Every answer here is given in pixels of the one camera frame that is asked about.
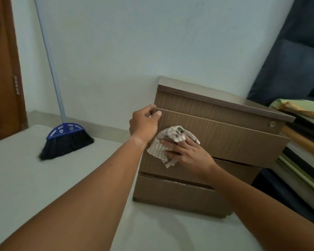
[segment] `tile baseboard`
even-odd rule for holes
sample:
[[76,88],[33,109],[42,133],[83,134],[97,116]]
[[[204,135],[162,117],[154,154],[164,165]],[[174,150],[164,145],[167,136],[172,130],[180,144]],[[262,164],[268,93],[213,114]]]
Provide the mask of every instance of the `tile baseboard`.
[[[54,128],[62,123],[61,116],[58,114],[44,113],[37,110],[27,113],[29,127],[42,125]],[[124,143],[130,137],[128,130],[103,126],[92,122],[82,121],[75,118],[69,118],[68,122],[78,123],[85,128],[92,137],[97,137],[114,142]]]

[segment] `black bristle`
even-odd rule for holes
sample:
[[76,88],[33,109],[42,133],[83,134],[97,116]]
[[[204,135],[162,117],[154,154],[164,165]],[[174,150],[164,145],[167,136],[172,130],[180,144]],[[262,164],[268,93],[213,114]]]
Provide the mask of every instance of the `black bristle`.
[[92,143],[94,143],[94,139],[90,137],[85,130],[78,131],[46,140],[46,144],[38,157],[42,161],[54,159],[79,150]]

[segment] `white tile floor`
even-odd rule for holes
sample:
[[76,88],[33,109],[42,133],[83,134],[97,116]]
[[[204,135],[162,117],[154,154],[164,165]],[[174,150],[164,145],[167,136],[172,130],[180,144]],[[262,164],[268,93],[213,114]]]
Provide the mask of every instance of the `white tile floor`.
[[[48,127],[33,126],[0,141],[0,243],[38,211],[88,175],[121,143],[95,143],[39,162]],[[133,202],[133,188],[112,251],[262,250],[236,215],[226,219]]]

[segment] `wooden drawer cabinet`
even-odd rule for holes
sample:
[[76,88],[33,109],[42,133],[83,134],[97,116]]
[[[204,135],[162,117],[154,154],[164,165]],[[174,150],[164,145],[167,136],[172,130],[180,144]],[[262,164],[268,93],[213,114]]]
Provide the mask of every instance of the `wooden drawer cabinet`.
[[[159,78],[155,98],[162,111],[158,131],[180,125],[192,132],[216,163],[251,184],[288,143],[279,135],[294,117],[249,100],[195,84]],[[180,164],[166,168],[143,153],[133,200],[224,217],[232,210],[208,183]]]

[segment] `white wall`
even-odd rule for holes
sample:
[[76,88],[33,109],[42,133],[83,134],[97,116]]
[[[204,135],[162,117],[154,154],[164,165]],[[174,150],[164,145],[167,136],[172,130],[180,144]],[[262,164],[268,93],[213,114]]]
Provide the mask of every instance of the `white wall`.
[[[293,0],[42,0],[67,116],[127,129],[159,75],[246,96]],[[13,0],[28,110],[59,113],[32,0]]]

